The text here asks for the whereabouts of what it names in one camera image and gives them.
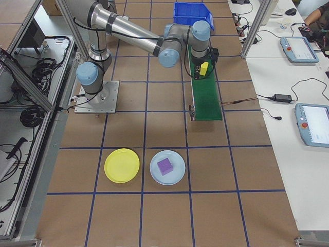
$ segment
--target floor tile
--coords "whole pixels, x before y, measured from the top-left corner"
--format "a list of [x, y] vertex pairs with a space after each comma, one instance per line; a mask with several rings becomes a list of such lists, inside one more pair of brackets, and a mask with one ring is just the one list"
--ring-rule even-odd
[[191, 121], [189, 114], [186, 118], [189, 147], [228, 145], [224, 121]]
[[113, 73], [114, 80], [146, 81], [148, 58], [117, 58]]
[[189, 191], [188, 170], [186, 149], [171, 149], [177, 152], [185, 161], [184, 177], [174, 185], [165, 186], [156, 182], [150, 173], [150, 164], [154, 155], [163, 151], [162, 149], [146, 149], [145, 151], [145, 169], [144, 169], [144, 191]]
[[251, 80], [247, 62], [241, 57], [219, 58], [216, 70], [219, 81]]
[[299, 234], [285, 192], [242, 193], [241, 200], [250, 246], [295, 246]]
[[121, 82], [117, 111], [145, 111], [145, 96], [145, 82]]
[[154, 3], [152, 4], [152, 17], [173, 17], [173, 10], [173, 3]]
[[11, 0], [1, 0], [1, 9], [6, 11], [1, 11], [0, 24], [23, 23], [34, 2], [31, 0], [18, 0], [13, 4]]
[[176, 0], [152, 0], [153, 3], [161, 3], [161, 2], [165, 2], [165, 3], [174, 3], [176, 2]]
[[240, 190], [284, 189], [272, 147], [233, 148], [232, 153]]
[[231, 145], [270, 145], [261, 111], [226, 112]]
[[247, 246], [235, 193], [193, 194], [192, 204], [196, 246]]
[[125, 1], [124, 3], [115, 3], [115, 6], [118, 11], [118, 15], [124, 15]]
[[105, 114], [75, 114], [70, 111], [61, 147], [100, 147]]
[[165, 32], [165, 26], [167, 24], [173, 23], [172, 18], [157, 18], [157, 19], [151, 19], [151, 32], [157, 34], [157, 35], [163, 35]]
[[150, 18], [151, 4], [129, 3], [125, 8], [124, 15], [131, 18]]
[[138, 247], [140, 195], [97, 195], [88, 247]]
[[183, 113], [148, 113], [146, 147], [175, 148], [185, 146]]
[[141, 181], [142, 181], [142, 164], [143, 164], [143, 149], [134, 148], [132, 149], [139, 158], [139, 170], [136, 176], [127, 183], [117, 184], [112, 182], [107, 178], [104, 172], [104, 165], [106, 158], [113, 152], [115, 149], [103, 149], [102, 158], [98, 173], [97, 180], [97, 192], [141, 192]]
[[[186, 0], [178, 0], [177, 2], [186, 2]], [[205, 2], [204, 0], [189, 0], [189, 2]]]
[[192, 246], [189, 195], [144, 195], [142, 246]]
[[128, 3], [150, 3], [151, 0], [127, 0]]
[[149, 83], [148, 111], [182, 111], [182, 84]]
[[179, 61], [172, 68], [165, 68], [158, 58], [150, 58], [149, 81], [181, 81], [181, 67]]
[[212, 36], [211, 46], [217, 48], [220, 56], [235, 56], [241, 53], [241, 44], [237, 36]]
[[118, 38], [110, 36], [110, 35], [106, 35], [106, 45], [107, 45], [107, 48], [112, 53], [112, 56], [114, 56], [117, 52], [118, 43], [119, 43]]
[[105, 147], [143, 147], [144, 112], [117, 112], [108, 117]]
[[228, 3], [205, 3], [213, 17], [232, 17]]
[[99, 149], [60, 150], [48, 191], [94, 191], [99, 153]]
[[0, 24], [0, 47], [2, 49], [8, 49], [20, 28], [19, 24]]
[[232, 35], [237, 37], [237, 32], [233, 18], [214, 18], [215, 35]]
[[189, 149], [192, 191], [236, 190], [228, 148]]
[[104, 74], [104, 81], [112, 81], [114, 62], [115, 62], [115, 58], [112, 57], [112, 63], [111, 63], [111, 65], [108, 67], [108, 69], [105, 71], [105, 74]]
[[193, 105], [193, 93], [192, 84], [190, 82], [184, 82], [184, 99], [185, 99], [185, 110], [189, 110], [189, 105]]
[[[257, 98], [255, 89], [251, 81], [244, 82], [221, 82], [220, 91], [222, 102], [233, 102], [249, 98]], [[259, 101], [245, 101], [238, 104], [228, 104], [225, 110], [252, 110], [260, 109]]]
[[84, 246], [92, 199], [92, 195], [47, 196], [36, 232], [42, 246]]
[[[149, 19], [130, 19], [131, 22], [134, 24], [146, 29], [150, 30], [150, 20]], [[120, 41], [119, 49], [118, 49], [118, 56], [147, 56], [148, 53], [137, 47], [133, 46], [131, 44], [128, 44], [124, 41]]]

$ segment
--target yellow block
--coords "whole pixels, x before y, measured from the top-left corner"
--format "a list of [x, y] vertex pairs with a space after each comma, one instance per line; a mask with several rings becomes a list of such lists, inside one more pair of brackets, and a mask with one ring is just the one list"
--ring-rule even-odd
[[201, 64], [201, 69], [200, 69], [200, 75], [205, 76], [207, 73], [207, 69], [208, 69], [208, 62], [204, 62], [203, 64]]

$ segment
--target computer mouse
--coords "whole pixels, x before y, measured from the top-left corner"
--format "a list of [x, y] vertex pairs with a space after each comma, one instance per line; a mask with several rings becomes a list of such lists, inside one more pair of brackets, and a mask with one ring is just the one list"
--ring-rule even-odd
[[286, 15], [295, 15], [296, 13], [297, 13], [297, 9], [292, 8], [292, 9], [288, 9], [285, 14]]

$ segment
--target blue plate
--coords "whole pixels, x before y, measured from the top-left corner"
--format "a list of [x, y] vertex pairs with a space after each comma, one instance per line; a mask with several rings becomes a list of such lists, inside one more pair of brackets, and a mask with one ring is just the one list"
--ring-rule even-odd
[[[158, 162], [168, 158], [173, 170], [162, 176], [158, 167]], [[164, 150], [153, 156], [150, 164], [150, 172], [153, 179], [162, 185], [173, 185], [178, 183], [185, 174], [185, 162], [183, 158], [176, 152]]]

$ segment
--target cardboard box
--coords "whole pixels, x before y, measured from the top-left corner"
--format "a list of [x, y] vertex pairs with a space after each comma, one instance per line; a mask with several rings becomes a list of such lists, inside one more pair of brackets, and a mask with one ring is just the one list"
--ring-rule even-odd
[[43, 0], [42, 6], [46, 10], [49, 16], [60, 16], [62, 15], [60, 8], [58, 7], [55, 0]]

